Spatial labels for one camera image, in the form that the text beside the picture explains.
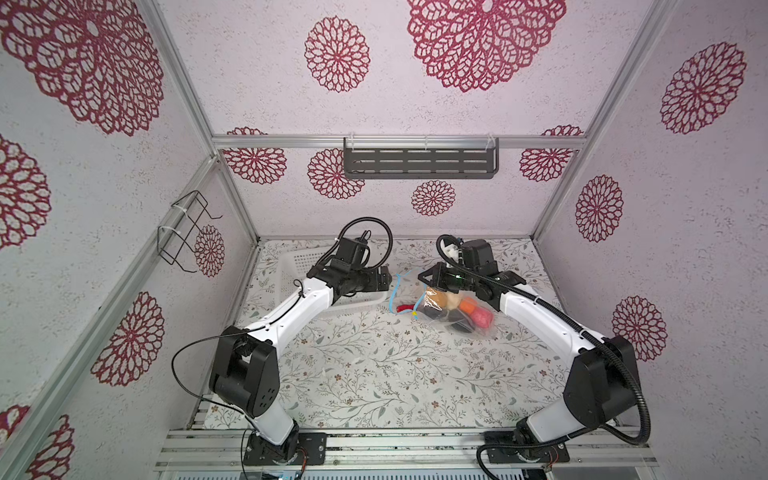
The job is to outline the orange toy fruit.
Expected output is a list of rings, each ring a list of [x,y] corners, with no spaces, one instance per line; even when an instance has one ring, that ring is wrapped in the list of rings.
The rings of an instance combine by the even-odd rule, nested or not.
[[[473,298],[469,297],[463,298],[458,305],[458,309],[467,316],[471,316],[477,307],[477,302]]]

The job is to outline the clear zip top bag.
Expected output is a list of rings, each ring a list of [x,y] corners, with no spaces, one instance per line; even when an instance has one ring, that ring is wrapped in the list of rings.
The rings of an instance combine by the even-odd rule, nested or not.
[[[476,338],[499,333],[495,314],[473,295],[429,287],[417,279],[413,270],[394,276],[387,308],[441,332]]]

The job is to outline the pink red toy ball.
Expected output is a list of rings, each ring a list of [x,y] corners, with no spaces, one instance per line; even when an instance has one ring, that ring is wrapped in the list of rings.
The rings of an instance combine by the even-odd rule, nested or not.
[[[477,307],[470,314],[470,319],[477,328],[487,330],[493,325],[494,314],[483,307]]]

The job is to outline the white perforated plastic basket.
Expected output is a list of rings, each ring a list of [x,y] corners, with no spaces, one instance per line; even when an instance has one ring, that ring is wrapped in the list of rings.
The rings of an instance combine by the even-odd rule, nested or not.
[[[303,280],[309,269],[327,250],[327,247],[307,248],[288,251],[278,257],[275,281],[275,305],[286,300],[295,290],[293,280]],[[343,314],[361,312],[375,308],[388,298],[388,291],[383,292],[359,292],[354,297],[342,297],[327,310],[323,311],[319,318]]]

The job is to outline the dark oval toy avocado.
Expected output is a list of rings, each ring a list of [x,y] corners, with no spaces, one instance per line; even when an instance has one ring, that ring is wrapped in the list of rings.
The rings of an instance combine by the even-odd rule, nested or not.
[[[466,320],[452,322],[450,328],[456,332],[466,335],[472,335],[475,332],[475,326]]]

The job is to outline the dark eggplant toy green tip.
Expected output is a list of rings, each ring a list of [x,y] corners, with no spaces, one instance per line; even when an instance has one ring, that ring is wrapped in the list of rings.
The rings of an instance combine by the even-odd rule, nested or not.
[[[439,321],[444,320],[448,315],[446,310],[443,310],[437,307],[432,307],[429,305],[422,305],[419,309],[419,312],[430,320],[439,320]]]

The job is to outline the yellow toy potato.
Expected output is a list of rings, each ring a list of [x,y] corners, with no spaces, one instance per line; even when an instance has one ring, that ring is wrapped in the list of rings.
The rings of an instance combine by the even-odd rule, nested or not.
[[[448,297],[445,292],[428,288],[424,294],[424,306],[434,309],[445,310],[448,304]]]

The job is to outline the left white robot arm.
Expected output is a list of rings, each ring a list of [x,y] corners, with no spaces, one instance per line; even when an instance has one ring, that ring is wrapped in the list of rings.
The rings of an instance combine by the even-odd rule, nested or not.
[[[340,299],[358,293],[386,292],[392,276],[383,260],[370,266],[370,233],[340,238],[299,279],[294,293],[262,319],[245,328],[229,327],[218,339],[209,388],[251,420],[267,443],[293,441],[298,425],[279,404],[279,359],[287,346],[318,315]]]

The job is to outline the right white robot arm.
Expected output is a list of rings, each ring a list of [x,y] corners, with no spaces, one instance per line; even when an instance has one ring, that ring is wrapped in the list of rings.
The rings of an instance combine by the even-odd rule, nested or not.
[[[583,326],[546,301],[514,271],[500,270],[485,240],[463,241],[443,234],[440,257],[419,280],[444,292],[471,292],[543,341],[566,365],[560,399],[519,421],[513,446],[540,449],[603,429],[630,445],[646,443],[651,417],[634,348]]]

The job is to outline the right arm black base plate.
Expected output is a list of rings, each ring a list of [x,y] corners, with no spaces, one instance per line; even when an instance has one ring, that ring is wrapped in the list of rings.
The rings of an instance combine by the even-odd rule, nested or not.
[[[571,460],[564,443],[543,446],[517,431],[487,431],[483,440],[489,445],[485,455],[491,464],[551,465]]]

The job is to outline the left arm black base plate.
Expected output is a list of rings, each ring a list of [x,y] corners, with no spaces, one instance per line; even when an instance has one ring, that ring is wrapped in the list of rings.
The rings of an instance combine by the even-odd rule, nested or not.
[[[328,435],[299,431],[275,445],[258,433],[247,440],[243,456],[245,466],[272,467],[282,465],[318,466],[325,463]]]

